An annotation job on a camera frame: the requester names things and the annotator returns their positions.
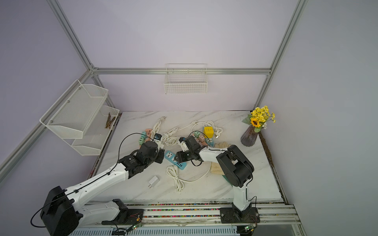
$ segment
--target green leaf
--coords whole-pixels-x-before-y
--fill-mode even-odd
[[[243,122],[243,123],[246,123],[247,125],[252,125],[252,124],[251,124],[251,119],[248,118],[248,117],[244,118],[244,119],[242,120],[242,122]]]

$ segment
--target yellow cube power socket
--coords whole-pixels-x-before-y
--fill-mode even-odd
[[[203,128],[203,133],[209,138],[211,139],[214,135],[214,130],[211,126],[207,126],[207,127],[204,127]]]

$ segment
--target ventilation grille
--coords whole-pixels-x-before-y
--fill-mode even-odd
[[[85,235],[85,236],[108,236],[117,228],[103,229],[103,228],[79,228],[73,231],[70,235]],[[128,235],[160,235],[160,236],[235,236],[236,226],[185,226],[185,227],[141,227],[129,232]]]

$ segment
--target white wall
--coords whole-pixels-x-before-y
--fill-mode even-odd
[[[96,67],[269,68],[297,0],[60,0]]]
[[[165,94],[165,75],[101,75],[121,111],[253,109],[266,75],[209,75],[207,94]]]
[[[378,2],[310,0],[262,105],[308,236],[378,235]]]
[[[1,1],[0,32],[2,162],[85,68],[46,0]],[[0,188],[0,234],[49,235],[30,218],[52,188],[84,181],[94,161],[45,131]],[[39,215],[34,222],[43,225]]]

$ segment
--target wire basket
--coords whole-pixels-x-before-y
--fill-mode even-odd
[[[47,124],[61,139],[82,139],[104,104],[108,90],[92,84],[80,84]]]
[[[206,67],[187,69],[167,68],[164,89],[166,94],[206,94],[208,92]]]
[[[119,110],[102,106],[96,117],[93,119],[91,126],[85,133],[82,139],[75,139],[71,145],[82,156],[97,156],[100,155],[102,148],[110,134],[109,128],[106,128],[106,122],[110,113],[110,119],[114,119],[110,127],[116,122]]]

